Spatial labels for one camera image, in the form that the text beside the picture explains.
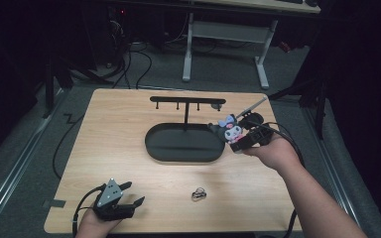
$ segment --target desk leg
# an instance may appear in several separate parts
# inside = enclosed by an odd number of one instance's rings
[[[193,34],[193,13],[190,13],[190,22],[188,26],[188,45],[187,53],[185,55],[185,64],[184,64],[184,76],[183,81],[191,80],[191,38]]]
[[[261,87],[263,89],[268,89],[269,88],[269,83],[268,83],[268,78],[265,73],[265,68],[264,68],[264,60],[265,56],[267,55],[268,49],[271,45],[272,38],[274,37],[275,29],[277,28],[278,20],[274,20],[271,24],[270,29],[268,30],[266,39],[265,39],[265,44],[264,44],[264,49],[262,51],[262,54],[260,57],[255,58],[256,62],[256,68],[258,69],[258,76],[259,80],[261,81]]]

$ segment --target person's left hand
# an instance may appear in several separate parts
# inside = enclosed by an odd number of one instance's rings
[[[91,208],[88,208],[79,224],[76,238],[106,237],[122,220],[103,221],[97,217]]]

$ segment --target gray carpet floor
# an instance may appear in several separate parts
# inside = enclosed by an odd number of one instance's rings
[[[265,60],[265,67],[270,82],[268,90],[262,90],[253,62],[256,45],[233,49],[235,54],[229,54],[230,48],[215,48],[206,52],[207,47],[194,49],[192,78],[190,82],[182,82],[184,49],[165,48],[159,51],[144,45],[136,45],[133,50],[139,53],[131,54],[131,66],[127,73],[128,80],[122,78],[119,88],[134,88],[138,78],[150,65],[148,73],[139,81],[141,89],[154,87],[174,88],[181,90],[212,90],[212,91],[242,91],[264,92],[272,94],[290,86],[309,49],[298,49],[285,54],[280,49],[271,48]],[[101,68],[97,73],[104,74],[109,69]],[[119,75],[109,78],[115,81]],[[70,234],[47,234],[44,231],[49,208],[46,201],[52,200],[59,185],[59,179],[53,171],[55,156],[57,173],[61,175],[74,143],[80,123],[77,120],[86,110],[92,91],[95,88],[108,87],[89,80],[74,80],[72,90],[63,91],[57,97],[57,109],[48,119],[42,116],[46,112],[45,94],[41,90],[37,97],[38,104],[19,122],[0,148],[0,189],[11,182],[14,189],[2,197],[4,206],[0,210],[0,237],[71,237]],[[343,185],[343,193],[348,197],[350,205],[356,214],[359,225],[369,237],[381,237],[381,215],[374,204],[367,187],[353,165],[349,153],[332,116],[331,105],[326,104],[326,117],[323,122],[324,140],[320,141],[312,131],[310,120],[314,108],[300,108],[298,96],[286,96],[272,101],[277,121],[286,126],[296,143],[301,148],[308,170],[319,183],[335,198],[338,198],[338,187],[335,188],[328,174],[328,164],[324,157],[329,157]],[[43,135],[37,140],[34,150],[25,155],[37,129],[44,127]],[[59,142],[66,134],[61,147],[55,154]],[[27,157],[24,162],[26,169],[18,172],[15,181],[6,178],[13,168],[20,163],[21,157]],[[282,237],[284,232],[256,232],[254,236],[274,235]],[[304,237],[302,232],[294,232],[292,237]]]

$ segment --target light wood tabletop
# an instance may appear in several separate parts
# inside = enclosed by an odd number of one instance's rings
[[[311,7],[306,2],[302,4],[289,3],[277,0],[193,0],[194,2],[212,3],[212,4],[225,4],[250,8],[262,8],[278,11],[289,11],[299,13],[314,13],[320,12],[320,7]]]
[[[242,232],[287,230],[294,206],[282,178],[257,158],[235,154],[228,145],[210,163],[162,163],[146,151],[146,133],[155,125],[184,121],[185,106],[156,103],[151,96],[223,98],[220,111],[209,104],[190,106],[189,123],[207,124],[238,114],[262,99],[262,93],[97,89],[79,129],[45,223],[49,233],[70,233],[82,197],[110,179],[132,181],[119,203],[145,196],[134,217],[114,233]],[[254,112],[266,122],[275,117],[268,100]],[[206,198],[193,201],[197,188]],[[97,193],[83,204],[89,206]],[[301,230],[298,220],[294,227]]]

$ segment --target person's right hand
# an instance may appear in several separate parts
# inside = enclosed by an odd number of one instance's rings
[[[248,156],[258,157],[265,166],[276,170],[279,174],[293,166],[300,166],[299,157],[293,146],[283,137],[274,133],[267,146],[252,147],[243,150]]]

